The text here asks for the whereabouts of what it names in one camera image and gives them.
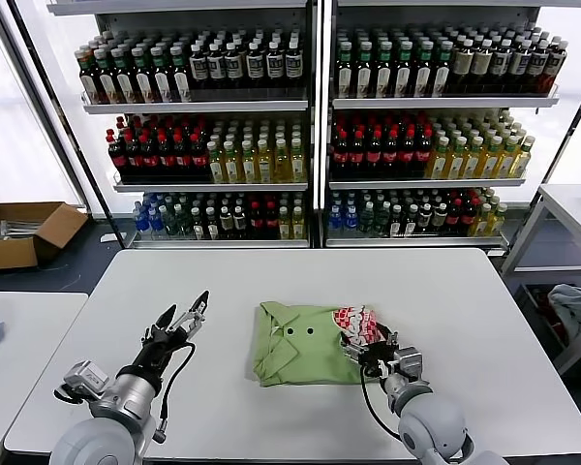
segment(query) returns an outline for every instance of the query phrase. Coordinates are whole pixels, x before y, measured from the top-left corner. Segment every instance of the white table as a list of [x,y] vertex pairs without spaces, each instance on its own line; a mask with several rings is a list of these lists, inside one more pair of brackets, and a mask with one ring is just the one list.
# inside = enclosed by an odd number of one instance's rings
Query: white table
[[0,450],[86,294],[0,293]]
[[[538,191],[542,195],[532,215],[519,233],[514,247],[502,265],[502,277],[539,276],[539,273],[551,275],[581,274],[581,265],[577,266],[518,266],[535,234],[542,227],[542,222],[551,213],[575,237],[581,245],[581,184],[542,184]],[[581,358],[581,333],[570,341],[553,361],[560,374]]]
[[[424,353],[425,379],[460,402],[482,446],[508,456],[581,452],[581,414],[476,249],[120,252],[5,447],[49,453],[68,428],[89,418],[85,406],[52,397],[65,372],[90,358],[113,376],[138,353],[146,326],[205,289],[211,294],[198,349],[173,386],[168,439],[149,448],[150,459],[412,458],[371,418],[359,386],[259,386],[251,347],[255,308],[265,300],[374,305],[402,344]],[[182,359],[176,356],[168,373]],[[369,392],[395,427],[381,389]],[[155,416],[159,408],[158,398]]]

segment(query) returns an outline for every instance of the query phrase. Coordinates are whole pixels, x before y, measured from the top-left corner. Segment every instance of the gray cloth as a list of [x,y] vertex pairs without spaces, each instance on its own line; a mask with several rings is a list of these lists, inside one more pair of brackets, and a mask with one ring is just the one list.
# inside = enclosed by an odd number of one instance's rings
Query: gray cloth
[[572,341],[581,332],[581,288],[559,284],[549,293],[549,302]]

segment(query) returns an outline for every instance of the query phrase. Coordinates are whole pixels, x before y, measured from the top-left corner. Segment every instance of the black cable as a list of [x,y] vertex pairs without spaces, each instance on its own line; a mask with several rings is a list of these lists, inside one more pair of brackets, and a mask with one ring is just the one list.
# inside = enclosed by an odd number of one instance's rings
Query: black cable
[[174,380],[176,379],[178,374],[181,372],[181,370],[183,370],[183,368],[185,368],[187,363],[194,356],[194,352],[196,351],[196,344],[193,344],[191,342],[186,342],[185,347],[189,347],[191,349],[191,351],[185,357],[185,360],[183,360],[183,363],[181,363],[181,366],[179,366],[176,369],[176,371],[174,373],[172,373],[172,376],[170,377],[170,381],[168,381],[168,385],[166,386],[166,391],[164,392],[164,400],[162,400],[162,412],[159,415],[160,419],[168,419],[168,395],[170,393],[170,388],[172,387],[172,383],[174,383]]
[[402,439],[400,439],[400,435],[398,433],[395,433],[391,429],[389,429],[387,427],[387,425],[385,423],[383,423],[382,420],[377,416],[377,412],[375,412],[375,409],[372,408],[372,404],[370,403],[370,399],[368,398],[368,391],[366,390],[366,379],[364,378],[364,370],[365,369],[366,369],[365,366],[362,366],[359,368],[359,378],[361,378],[361,390],[364,393],[364,400],[366,401],[366,406],[368,407],[368,410],[370,411],[372,418],[375,419],[375,421],[379,424],[379,426],[381,428],[383,428],[383,430],[385,430],[385,432],[387,434],[389,434],[392,438],[394,438],[402,443]]

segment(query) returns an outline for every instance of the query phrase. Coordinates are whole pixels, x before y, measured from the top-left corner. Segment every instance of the cardboard box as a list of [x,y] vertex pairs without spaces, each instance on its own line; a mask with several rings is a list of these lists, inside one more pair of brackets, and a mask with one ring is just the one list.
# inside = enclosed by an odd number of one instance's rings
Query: cardboard box
[[0,239],[0,269],[52,260],[87,219],[87,215],[61,201],[0,203],[0,220],[43,222],[32,237]]

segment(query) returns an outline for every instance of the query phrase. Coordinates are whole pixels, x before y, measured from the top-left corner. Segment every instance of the white shelf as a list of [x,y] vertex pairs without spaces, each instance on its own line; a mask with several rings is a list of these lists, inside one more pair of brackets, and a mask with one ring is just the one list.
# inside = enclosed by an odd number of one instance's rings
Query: white shelf
[[352,248],[392,248],[392,247],[477,247],[481,249],[506,247],[507,241],[501,235],[495,237],[393,237],[340,238],[327,239],[327,247]]
[[123,184],[114,185],[116,192],[297,192],[306,191],[307,182],[284,184]]
[[504,187],[520,186],[525,182],[521,179],[415,179],[410,181],[329,181],[332,190],[349,189],[416,189],[416,188],[458,188],[458,187]]
[[581,8],[581,0],[338,0],[339,7],[567,7]]
[[84,111],[89,114],[212,113],[220,111],[301,111],[307,107],[307,100],[260,100],[254,102],[84,105]]
[[333,99],[335,109],[497,109],[553,107],[560,97],[557,85],[546,97],[440,97],[401,99]]
[[135,249],[308,249],[306,239],[292,240],[135,240]]
[[239,10],[303,8],[305,0],[62,0],[47,4],[56,16],[110,15],[120,13],[179,12],[195,10]]

